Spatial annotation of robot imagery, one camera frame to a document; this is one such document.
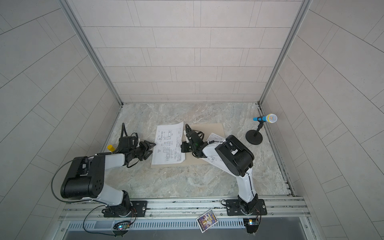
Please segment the beige paper folder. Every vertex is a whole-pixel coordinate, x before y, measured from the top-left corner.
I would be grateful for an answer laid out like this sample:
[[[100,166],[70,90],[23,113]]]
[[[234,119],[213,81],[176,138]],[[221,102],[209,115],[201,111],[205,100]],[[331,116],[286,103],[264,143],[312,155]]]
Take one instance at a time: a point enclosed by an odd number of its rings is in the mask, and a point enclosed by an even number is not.
[[[209,136],[214,133],[220,137],[225,137],[225,132],[222,123],[214,124],[191,124],[191,129],[201,131],[205,134],[203,141],[207,142]],[[185,160],[182,163],[166,163],[166,164],[155,164],[154,160],[151,163],[151,169],[160,169],[167,167],[187,167],[196,165],[208,165],[205,160],[197,159],[192,156],[192,153],[185,153]]]

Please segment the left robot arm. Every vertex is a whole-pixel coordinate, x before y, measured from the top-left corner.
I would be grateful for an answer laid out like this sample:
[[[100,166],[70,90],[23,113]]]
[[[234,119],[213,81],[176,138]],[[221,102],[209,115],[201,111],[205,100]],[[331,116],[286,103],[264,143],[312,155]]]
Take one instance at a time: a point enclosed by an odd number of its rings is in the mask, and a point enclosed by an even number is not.
[[[128,192],[105,183],[105,171],[122,166],[129,168],[130,162],[135,159],[146,160],[155,146],[155,143],[140,141],[138,134],[133,133],[131,136],[121,137],[113,152],[74,158],[62,183],[61,197],[80,202],[102,203],[106,206],[102,211],[105,218],[136,215]]]

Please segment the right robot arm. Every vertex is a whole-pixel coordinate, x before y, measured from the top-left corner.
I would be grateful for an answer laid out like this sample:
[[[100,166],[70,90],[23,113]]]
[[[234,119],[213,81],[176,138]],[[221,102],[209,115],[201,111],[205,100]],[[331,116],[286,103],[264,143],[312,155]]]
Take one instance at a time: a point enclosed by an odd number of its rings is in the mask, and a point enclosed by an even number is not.
[[[258,194],[254,188],[252,173],[253,153],[235,136],[223,141],[203,141],[204,133],[185,125],[186,141],[182,142],[182,153],[191,153],[213,166],[234,176],[239,188],[239,207],[245,215],[256,211]]]

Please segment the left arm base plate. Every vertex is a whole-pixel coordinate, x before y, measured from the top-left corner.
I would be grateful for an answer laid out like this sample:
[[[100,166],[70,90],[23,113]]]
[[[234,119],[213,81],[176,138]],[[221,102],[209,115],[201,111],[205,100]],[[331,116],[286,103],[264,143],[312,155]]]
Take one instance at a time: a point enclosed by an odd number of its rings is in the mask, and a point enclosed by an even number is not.
[[[118,206],[107,206],[102,210],[104,218],[144,217],[147,210],[147,201],[131,201]]]

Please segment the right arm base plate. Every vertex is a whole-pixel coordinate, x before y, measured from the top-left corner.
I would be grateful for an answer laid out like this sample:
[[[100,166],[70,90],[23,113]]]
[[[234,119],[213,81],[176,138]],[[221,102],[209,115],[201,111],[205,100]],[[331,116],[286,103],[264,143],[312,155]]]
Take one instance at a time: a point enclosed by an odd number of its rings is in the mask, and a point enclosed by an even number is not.
[[[268,214],[263,199],[253,199],[246,203],[241,199],[225,200],[228,216],[266,216]]]

